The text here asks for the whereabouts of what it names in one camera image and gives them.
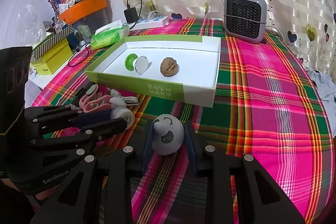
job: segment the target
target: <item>white cloth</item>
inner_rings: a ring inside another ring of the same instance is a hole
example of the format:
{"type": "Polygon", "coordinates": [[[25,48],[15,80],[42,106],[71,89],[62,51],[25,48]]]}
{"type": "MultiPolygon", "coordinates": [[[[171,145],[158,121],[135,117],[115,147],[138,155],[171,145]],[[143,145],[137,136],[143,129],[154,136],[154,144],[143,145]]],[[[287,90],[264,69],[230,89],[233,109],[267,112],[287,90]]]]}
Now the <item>white cloth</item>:
{"type": "Polygon", "coordinates": [[[314,70],[308,70],[307,73],[316,84],[334,138],[336,136],[336,85],[328,74],[314,70]]]}

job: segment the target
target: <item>clear plastic bag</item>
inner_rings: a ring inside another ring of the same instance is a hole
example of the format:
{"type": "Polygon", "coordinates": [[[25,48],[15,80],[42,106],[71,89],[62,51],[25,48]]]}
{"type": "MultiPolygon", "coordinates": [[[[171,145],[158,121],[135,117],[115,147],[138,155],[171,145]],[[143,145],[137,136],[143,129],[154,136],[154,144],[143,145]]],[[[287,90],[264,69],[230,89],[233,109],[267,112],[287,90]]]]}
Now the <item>clear plastic bag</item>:
{"type": "Polygon", "coordinates": [[[35,47],[47,37],[43,21],[36,8],[30,4],[24,5],[19,10],[16,26],[20,46],[35,47]]]}

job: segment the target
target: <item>orange container lid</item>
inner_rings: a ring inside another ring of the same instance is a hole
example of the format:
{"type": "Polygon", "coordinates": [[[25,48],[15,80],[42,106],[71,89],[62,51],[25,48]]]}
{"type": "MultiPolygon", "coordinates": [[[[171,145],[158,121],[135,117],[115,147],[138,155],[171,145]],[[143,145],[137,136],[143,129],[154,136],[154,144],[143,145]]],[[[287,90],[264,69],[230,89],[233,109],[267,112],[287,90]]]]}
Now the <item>orange container lid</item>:
{"type": "Polygon", "coordinates": [[[65,23],[70,25],[87,15],[106,7],[106,0],[83,0],[61,13],[59,19],[64,20],[65,23]]]}

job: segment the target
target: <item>green and white box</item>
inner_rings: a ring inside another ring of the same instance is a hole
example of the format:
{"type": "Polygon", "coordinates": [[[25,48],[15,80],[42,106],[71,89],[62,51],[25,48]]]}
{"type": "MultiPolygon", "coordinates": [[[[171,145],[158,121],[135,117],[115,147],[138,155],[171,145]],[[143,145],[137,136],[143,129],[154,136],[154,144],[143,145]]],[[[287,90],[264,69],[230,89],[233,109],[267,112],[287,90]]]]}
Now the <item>green and white box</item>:
{"type": "Polygon", "coordinates": [[[85,73],[91,81],[110,88],[212,107],[220,55],[219,37],[178,34],[125,37],[98,57],[85,73]],[[143,74],[126,69],[129,54],[148,58],[148,69],[143,74]],[[172,77],[160,72],[166,57],[172,57],[178,64],[178,73],[172,77]]]}

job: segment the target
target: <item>smiley face ball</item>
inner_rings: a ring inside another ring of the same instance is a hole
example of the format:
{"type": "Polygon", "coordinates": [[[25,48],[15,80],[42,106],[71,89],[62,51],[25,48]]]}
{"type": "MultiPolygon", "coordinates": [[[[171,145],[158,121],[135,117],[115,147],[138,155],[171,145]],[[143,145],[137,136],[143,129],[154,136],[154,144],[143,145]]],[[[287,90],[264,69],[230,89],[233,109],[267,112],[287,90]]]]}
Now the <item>smiley face ball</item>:
{"type": "Polygon", "coordinates": [[[153,150],[160,155],[175,153],[184,141],[182,123],[170,114],[158,116],[153,123],[153,150]]]}

